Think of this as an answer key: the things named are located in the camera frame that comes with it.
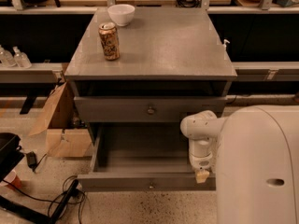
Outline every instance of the brown can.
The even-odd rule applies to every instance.
[[[105,59],[110,61],[118,59],[120,57],[120,46],[115,23],[106,22],[100,24],[99,35]]]

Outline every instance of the closed drawer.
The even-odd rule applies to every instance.
[[[197,184],[179,123],[109,123],[95,141],[86,191],[215,190],[215,176]]]
[[[179,122],[188,113],[221,113],[225,97],[76,97],[85,122]]]

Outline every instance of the floor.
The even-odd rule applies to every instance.
[[[230,96],[223,116],[247,105],[298,105],[293,95]],[[19,115],[24,98],[0,98],[0,133],[15,133],[25,152],[34,151],[40,160],[46,153],[45,132],[28,136],[45,99],[38,98],[27,115]],[[33,173],[23,159],[16,167],[21,190],[39,199],[53,200],[62,191],[64,181],[72,175],[89,172],[90,158],[59,159],[47,157]],[[0,187],[0,195],[47,214],[50,203],[38,202],[17,191]],[[80,223],[78,204],[69,205],[57,223]],[[0,224],[30,223],[0,210]],[[139,191],[90,192],[81,212],[81,223],[172,223],[216,224],[216,191]]]

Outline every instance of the black plug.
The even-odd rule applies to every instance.
[[[34,172],[37,167],[36,154],[34,152],[26,153],[28,167]]]

